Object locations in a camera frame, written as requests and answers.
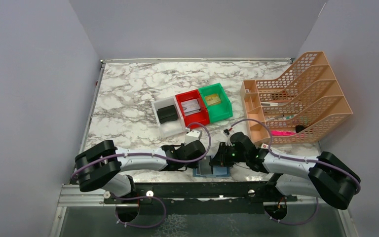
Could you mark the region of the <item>black VIP credit card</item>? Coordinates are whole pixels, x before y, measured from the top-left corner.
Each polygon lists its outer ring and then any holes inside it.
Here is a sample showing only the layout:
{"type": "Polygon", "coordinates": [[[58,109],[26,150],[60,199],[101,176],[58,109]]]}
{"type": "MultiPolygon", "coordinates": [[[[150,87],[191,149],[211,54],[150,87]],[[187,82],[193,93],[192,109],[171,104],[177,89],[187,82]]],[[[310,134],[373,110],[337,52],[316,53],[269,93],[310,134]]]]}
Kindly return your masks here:
{"type": "Polygon", "coordinates": [[[212,166],[209,164],[210,160],[205,158],[199,161],[199,174],[211,175],[213,173],[212,166]]]}

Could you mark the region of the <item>blue card holder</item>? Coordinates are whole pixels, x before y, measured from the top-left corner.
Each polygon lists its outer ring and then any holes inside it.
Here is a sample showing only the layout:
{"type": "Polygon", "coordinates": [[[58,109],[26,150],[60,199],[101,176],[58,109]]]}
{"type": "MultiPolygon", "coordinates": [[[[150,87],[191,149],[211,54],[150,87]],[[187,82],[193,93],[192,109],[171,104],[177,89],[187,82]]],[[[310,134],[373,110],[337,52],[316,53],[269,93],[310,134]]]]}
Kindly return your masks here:
{"type": "MultiPolygon", "coordinates": [[[[203,159],[205,158],[209,159],[210,161],[212,160],[211,156],[206,156],[203,159]]],[[[230,176],[229,167],[212,166],[213,173],[211,175],[200,175],[198,167],[193,170],[193,177],[229,177],[230,176]]]]}

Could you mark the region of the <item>gold credit card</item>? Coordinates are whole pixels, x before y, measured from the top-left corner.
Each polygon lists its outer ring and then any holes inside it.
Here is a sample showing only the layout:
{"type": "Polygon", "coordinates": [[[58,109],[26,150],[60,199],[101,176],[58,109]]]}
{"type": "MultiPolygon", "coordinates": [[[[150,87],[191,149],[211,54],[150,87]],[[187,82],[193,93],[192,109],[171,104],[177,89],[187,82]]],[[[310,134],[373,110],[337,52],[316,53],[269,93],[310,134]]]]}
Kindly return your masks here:
{"type": "Polygon", "coordinates": [[[218,105],[218,104],[220,104],[222,102],[219,94],[217,94],[217,93],[207,95],[207,96],[204,97],[204,99],[206,101],[206,105],[207,106],[218,105]]]}

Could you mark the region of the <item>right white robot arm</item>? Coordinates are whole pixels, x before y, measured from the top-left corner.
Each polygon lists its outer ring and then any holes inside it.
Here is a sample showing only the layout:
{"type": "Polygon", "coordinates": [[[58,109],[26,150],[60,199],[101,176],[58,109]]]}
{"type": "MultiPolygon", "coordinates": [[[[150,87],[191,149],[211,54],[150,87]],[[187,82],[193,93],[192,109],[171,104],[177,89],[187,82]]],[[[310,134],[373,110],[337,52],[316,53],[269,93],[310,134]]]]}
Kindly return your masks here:
{"type": "Polygon", "coordinates": [[[210,165],[232,167],[243,162],[252,171],[279,174],[274,189],[281,195],[321,198],[330,206],[345,210],[360,192],[359,176],[331,152],[301,157],[256,147],[243,132],[227,138],[210,165]]]}

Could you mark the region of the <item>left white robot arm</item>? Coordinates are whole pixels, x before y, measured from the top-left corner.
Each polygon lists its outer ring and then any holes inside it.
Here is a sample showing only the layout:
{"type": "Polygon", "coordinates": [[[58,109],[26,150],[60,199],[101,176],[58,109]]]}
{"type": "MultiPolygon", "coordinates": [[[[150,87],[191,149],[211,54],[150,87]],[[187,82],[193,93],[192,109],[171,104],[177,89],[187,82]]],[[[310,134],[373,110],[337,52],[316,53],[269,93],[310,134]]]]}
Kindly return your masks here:
{"type": "Polygon", "coordinates": [[[134,181],[125,171],[179,171],[195,168],[211,146],[200,140],[176,145],[163,145],[153,150],[118,149],[113,140],[105,140],[75,157],[76,170],[71,175],[81,192],[103,189],[119,197],[133,192],[134,181]]]}

